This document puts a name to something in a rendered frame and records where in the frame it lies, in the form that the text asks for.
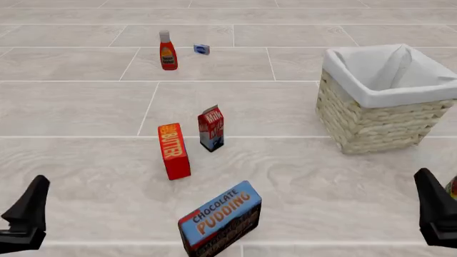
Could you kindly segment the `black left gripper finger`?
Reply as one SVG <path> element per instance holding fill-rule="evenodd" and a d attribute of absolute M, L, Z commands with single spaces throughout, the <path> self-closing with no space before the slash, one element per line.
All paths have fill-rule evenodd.
<path fill-rule="evenodd" d="M 24 194 L 1 217 L 9 222 L 9 233 L 28 233 L 33 228 L 46 230 L 45 207 L 50 181 L 38 175 Z"/>

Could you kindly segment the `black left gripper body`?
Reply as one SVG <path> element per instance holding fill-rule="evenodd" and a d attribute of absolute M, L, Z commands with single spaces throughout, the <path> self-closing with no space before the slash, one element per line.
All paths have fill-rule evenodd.
<path fill-rule="evenodd" d="M 46 232 L 40 228 L 32 228 L 25 233 L 0 230 L 0 252 L 39 250 L 45 237 Z"/>

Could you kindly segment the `blue chocolate pudding box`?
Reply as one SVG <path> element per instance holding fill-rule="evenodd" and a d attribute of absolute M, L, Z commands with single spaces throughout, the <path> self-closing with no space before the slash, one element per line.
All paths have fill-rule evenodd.
<path fill-rule="evenodd" d="M 178 222 L 188 257 L 214 257 L 254 230 L 259 223 L 262 198 L 248 181 L 242 181 Z"/>

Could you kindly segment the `woven basket with white liner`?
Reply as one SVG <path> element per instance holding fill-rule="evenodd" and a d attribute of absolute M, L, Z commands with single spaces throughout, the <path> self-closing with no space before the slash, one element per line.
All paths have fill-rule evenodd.
<path fill-rule="evenodd" d="M 316 113 L 345 154 L 418 145 L 457 102 L 457 74 L 406 44 L 323 55 Z"/>

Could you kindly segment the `red ketchup bottle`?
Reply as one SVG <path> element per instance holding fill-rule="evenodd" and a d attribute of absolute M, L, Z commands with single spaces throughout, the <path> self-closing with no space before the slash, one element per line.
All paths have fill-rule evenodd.
<path fill-rule="evenodd" d="M 163 70 L 177 70 L 178 61 L 174 45 L 171 43 L 169 31 L 159 32 L 160 36 L 160 61 Z"/>

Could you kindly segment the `red milk carton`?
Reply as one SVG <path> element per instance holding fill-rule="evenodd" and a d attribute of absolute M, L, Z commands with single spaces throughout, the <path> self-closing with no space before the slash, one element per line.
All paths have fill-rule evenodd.
<path fill-rule="evenodd" d="M 210 152 L 224 145 L 224 116 L 218 105 L 206 109 L 198 116 L 199 140 Z"/>

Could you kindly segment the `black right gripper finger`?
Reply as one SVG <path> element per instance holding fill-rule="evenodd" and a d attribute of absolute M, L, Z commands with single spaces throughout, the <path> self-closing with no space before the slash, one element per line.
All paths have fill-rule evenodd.
<path fill-rule="evenodd" d="M 419 225 L 433 224 L 440 232 L 457 232 L 457 200 L 427 168 L 414 175 L 420 203 Z"/>

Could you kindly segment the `colourful printed tin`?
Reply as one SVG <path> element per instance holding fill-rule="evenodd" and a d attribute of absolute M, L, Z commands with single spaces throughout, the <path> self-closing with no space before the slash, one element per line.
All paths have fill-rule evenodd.
<path fill-rule="evenodd" d="M 446 184 L 445 190 L 451 198 L 457 201 L 457 175 Z"/>

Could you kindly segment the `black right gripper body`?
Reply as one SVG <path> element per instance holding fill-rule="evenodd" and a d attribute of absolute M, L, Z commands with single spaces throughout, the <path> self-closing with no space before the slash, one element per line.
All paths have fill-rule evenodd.
<path fill-rule="evenodd" d="M 429 246 L 457 248 L 457 226 L 436 226 L 429 223 L 421 226 L 420 232 Z"/>

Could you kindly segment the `red butter box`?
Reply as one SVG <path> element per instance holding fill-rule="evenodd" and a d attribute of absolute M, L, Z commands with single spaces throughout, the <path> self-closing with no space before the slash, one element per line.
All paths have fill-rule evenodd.
<path fill-rule="evenodd" d="M 180 124 L 159 126 L 158 138 L 169 180 L 172 181 L 190 176 L 189 157 L 186 152 Z"/>

